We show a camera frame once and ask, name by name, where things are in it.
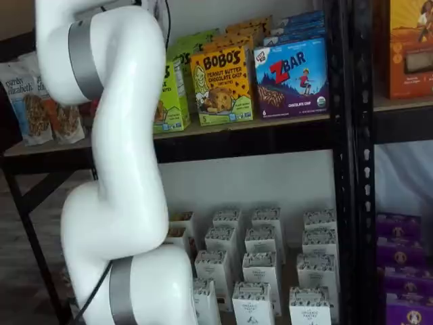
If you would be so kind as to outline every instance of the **purple box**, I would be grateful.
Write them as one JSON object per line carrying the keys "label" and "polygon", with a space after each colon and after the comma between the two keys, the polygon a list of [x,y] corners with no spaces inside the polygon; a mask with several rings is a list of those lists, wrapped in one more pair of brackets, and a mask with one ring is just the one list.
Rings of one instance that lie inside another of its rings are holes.
{"label": "purple box", "polygon": [[385,290],[433,296],[433,269],[385,267]]}
{"label": "purple box", "polygon": [[404,238],[379,237],[376,251],[378,267],[426,266],[426,252],[420,242]]}
{"label": "purple box", "polygon": [[386,293],[386,325],[433,324],[433,297]]}
{"label": "purple box", "polygon": [[421,217],[379,212],[376,217],[376,235],[378,237],[406,237],[420,240]]}

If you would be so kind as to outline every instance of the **yellow snack box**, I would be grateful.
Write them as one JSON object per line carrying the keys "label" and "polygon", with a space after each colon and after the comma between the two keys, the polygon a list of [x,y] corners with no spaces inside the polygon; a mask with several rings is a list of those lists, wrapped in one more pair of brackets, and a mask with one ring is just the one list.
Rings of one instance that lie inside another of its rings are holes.
{"label": "yellow snack box", "polygon": [[262,18],[254,18],[250,20],[246,20],[245,22],[240,22],[238,24],[229,25],[226,27],[225,31],[227,33],[237,31],[239,29],[248,28],[261,25],[263,28],[263,33],[265,36],[269,36],[271,34],[272,29],[272,16],[262,17]]}
{"label": "yellow snack box", "polygon": [[192,55],[191,72],[201,125],[252,120],[251,61],[245,44]]}

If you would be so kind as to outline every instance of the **white box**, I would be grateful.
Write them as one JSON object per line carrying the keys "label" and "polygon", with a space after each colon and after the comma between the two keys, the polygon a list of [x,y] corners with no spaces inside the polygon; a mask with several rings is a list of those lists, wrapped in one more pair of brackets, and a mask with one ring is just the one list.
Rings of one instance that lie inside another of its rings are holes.
{"label": "white box", "polygon": [[321,288],[290,288],[289,310],[293,325],[331,325],[329,301]]}
{"label": "white box", "polygon": [[304,213],[304,227],[306,230],[315,228],[329,228],[337,231],[337,215],[334,209],[325,209]]}
{"label": "white box", "polygon": [[278,255],[281,262],[286,264],[286,236],[284,235],[284,225],[279,218],[280,208],[261,208],[252,213],[252,226],[271,225],[275,228],[275,239],[277,241]]}
{"label": "white box", "polygon": [[215,295],[222,311],[233,311],[229,255],[226,251],[199,251],[196,258],[197,277],[215,281]]}
{"label": "white box", "polygon": [[185,228],[189,239],[189,247],[192,257],[197,256],[198,248],[202,247],[196,232],[194,212],[181,212],[170,214],[169,222],[171,228]]}
{"label": "white box", "polygon": [[214,281],[194,279],[193,289],[198,325],[221,325]]}
{"label": "white box", "polygon": [[274,325],[269,283],[236,282],[233,307],[237,325]]}
{"label": "white box", "polygon": [[244,256],[245,254],[245,225],[242,216],[242,212],[239,209],[225,209],[217,211],[212,218],[212,223],[214,227],[233,227],[236,230],[237,238],[237,251],[239,256]]}
{"label": "white box", "polygon": [[333,323],[339,323],[338,287],[336,261],[333,255],[299,254],[296,261],[299,287],[315,288],[324,286],[329,293]]}
{"label": "white box", "polygon": [[230,268],[235,280],[241,279],[241,257],[237,251],[236,230],[233,227],[211,227],[204,237],[208,251],[227,251],[230,258]]}
{"label": "white box", "polygon": [[281,270],[277,255],[272,253],[246,253],[242,264],[246,282],[265,282],[271,285],[271,302],[275,316],[281,316]]}

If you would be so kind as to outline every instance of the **snack bag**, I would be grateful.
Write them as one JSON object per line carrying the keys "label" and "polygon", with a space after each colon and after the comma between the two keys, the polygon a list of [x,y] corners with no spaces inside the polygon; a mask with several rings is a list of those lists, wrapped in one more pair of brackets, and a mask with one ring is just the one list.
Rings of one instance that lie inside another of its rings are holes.
{"label": "snack bag", "polygon": [[38,96],[37,85],[22,63],[1,63],[0,81],[18,119],[25,145],[52,140],[49,118]]}
{"label": "snack bag", "polygon": [[84,139],[85,134],[81,125],[78,106],[63,106],[52,100],[42,82],[36,53],[24,54],[19,59],[33,77],[35,85],[37,85],[38,95],[48,114],[56,140],[60,144],[73,144]]}

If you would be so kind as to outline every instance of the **white robotic arm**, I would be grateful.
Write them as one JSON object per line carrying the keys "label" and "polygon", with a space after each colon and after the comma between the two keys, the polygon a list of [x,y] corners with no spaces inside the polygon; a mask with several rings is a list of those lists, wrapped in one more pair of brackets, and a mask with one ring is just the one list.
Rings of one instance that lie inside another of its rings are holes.
{"label": "white robotic arm", "polygon": [[99,181],[75,189],[62,212],[72,286],[83,306],[117,260],[84,314],[87,325],[196,324],[188,256],[161,246],[168,213],[152,124],[164,39],[140,7],[75,21],[75,13],[107,2],[36,1],[39,65],[51,96],[63,104],[101,97],[92,132]]}

